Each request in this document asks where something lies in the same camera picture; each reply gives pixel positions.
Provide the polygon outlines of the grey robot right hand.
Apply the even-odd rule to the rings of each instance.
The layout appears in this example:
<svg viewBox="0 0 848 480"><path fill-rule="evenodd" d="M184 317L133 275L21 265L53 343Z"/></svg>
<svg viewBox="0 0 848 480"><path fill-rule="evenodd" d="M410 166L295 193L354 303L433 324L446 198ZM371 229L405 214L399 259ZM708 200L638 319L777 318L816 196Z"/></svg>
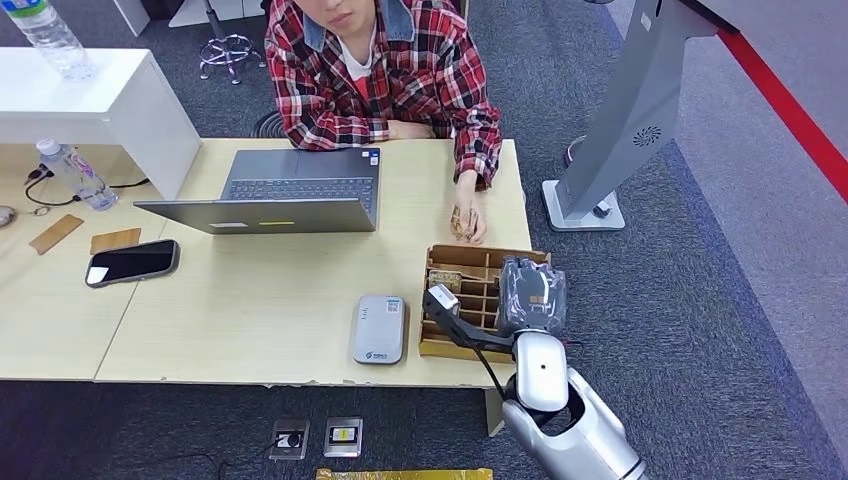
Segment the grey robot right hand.
<svg viewBox="0 0 848 480"><path fill-rule="evenodd" d="M508 337L519 330L560 336L566 320L565 272L528 257L507 256L498 280L495 328Z"/></svg>

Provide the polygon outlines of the person's right hand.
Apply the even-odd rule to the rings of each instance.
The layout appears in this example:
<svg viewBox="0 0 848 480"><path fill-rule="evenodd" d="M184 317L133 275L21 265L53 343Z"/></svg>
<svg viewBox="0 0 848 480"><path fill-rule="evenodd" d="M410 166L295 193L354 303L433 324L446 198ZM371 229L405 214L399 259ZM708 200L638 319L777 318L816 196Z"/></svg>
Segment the person's right hand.
<svg viewBox="0 0 848 480"><path fill-rule="evenodd" d="M433 139L436 137L433 129L426 124L389 120L390 140Z"/></svg>

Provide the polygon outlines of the person's left hand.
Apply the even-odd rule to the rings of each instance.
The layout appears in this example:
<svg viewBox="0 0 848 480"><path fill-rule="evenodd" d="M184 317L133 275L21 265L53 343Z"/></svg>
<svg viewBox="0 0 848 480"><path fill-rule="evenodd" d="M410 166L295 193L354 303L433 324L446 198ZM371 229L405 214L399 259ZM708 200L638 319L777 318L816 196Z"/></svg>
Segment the person's left hand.
<svg viewBox="0 0 848 480"><path fill-rule="evenodd" d="M479 174L473 170L464 171L458 176L450 220L455 238L474 245L481 244L487 232L482 203L476 190L478 178Z"/></svg>

